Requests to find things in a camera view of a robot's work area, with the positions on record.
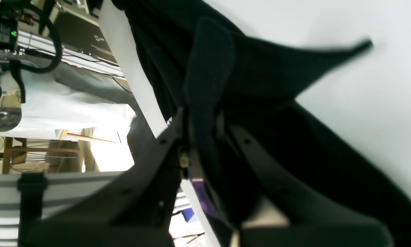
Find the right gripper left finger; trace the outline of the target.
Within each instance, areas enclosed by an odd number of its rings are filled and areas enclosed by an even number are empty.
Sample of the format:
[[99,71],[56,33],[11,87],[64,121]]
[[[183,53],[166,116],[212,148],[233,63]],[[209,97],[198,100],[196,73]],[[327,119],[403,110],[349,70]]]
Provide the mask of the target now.
[[174,247],[169,226],[190,177],[189,107],[127,171],[94,194],[31,226],[24,247]]

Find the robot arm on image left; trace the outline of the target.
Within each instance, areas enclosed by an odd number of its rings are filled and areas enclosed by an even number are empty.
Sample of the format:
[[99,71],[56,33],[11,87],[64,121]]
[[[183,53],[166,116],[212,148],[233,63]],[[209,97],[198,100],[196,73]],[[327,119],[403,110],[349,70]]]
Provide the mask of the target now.
[[[18,25],[26,17],[26,10],[39,16],[38,22],[50,31],[55,55],[43,68],[24,64],[18,47]],[[35,74],[52,72],[62,61],[63,47],[52,21],[30,0],[0,0],[0,132],[11,131],[22,118],[21,106],[26,103],[26,89],[22,70]]]

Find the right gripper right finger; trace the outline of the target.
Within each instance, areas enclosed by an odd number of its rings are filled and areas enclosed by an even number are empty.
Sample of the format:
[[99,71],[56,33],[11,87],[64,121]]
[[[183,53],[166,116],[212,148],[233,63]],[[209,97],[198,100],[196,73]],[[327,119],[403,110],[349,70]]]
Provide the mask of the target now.
[[215,140],[223,181],[218,212],[232,247],[393,247],[379,220],[337,203],[287,172],[245,129],[218,115]]

